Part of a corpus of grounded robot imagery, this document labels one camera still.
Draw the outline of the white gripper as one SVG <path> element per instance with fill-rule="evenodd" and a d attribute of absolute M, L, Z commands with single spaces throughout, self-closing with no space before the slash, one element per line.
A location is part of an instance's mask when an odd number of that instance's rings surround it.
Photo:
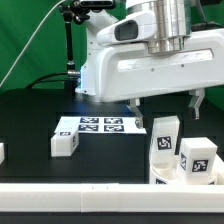
<path fill-rule="evenodd" d="M 197 120 L 205 97 L 200 88 L 219 85 L 224 85 L 224 29 L 194 32 L 174 53 L 151 54 L 145 43 L 106 47 L 96 67 L 96 95 L 104 102 L 131 99 L 138 128 L 139 98 L 190 90 L 188 116 Z"/>

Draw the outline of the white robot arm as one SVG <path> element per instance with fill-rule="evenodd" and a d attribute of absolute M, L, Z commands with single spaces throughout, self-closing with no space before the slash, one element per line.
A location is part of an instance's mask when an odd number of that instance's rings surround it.
<path fill-rule="evenodd" d="M 120 21 L 107 11 L 115 0 L 77 0 L 77 17 L 87 22 L 87 60 L 80 92 L 101 102 L 127 100 L 138 126 L 143 97 L 188 91 L 188 114 L 199 117 L 207 87 L 224 85 L 224 28 L 193 25 L 190 8 L 199 0 L 126 0 Z"/>

